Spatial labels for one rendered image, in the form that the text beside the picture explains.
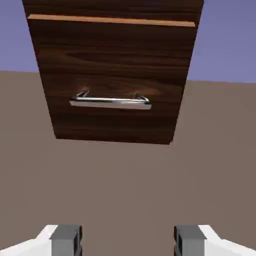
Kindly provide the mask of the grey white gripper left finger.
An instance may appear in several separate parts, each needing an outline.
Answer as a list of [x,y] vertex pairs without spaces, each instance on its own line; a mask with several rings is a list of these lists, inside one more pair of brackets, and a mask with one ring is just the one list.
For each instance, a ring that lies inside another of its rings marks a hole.
[[0,250],[0,256],[83,256],[83,226],[48,224],[36,238]]

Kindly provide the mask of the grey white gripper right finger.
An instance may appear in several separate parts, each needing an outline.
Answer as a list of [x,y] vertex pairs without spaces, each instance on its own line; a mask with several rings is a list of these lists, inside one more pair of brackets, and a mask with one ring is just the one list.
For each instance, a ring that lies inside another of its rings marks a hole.
[[256,256],[256,249],[222,239],[210,225],[176,225],[173,256]]

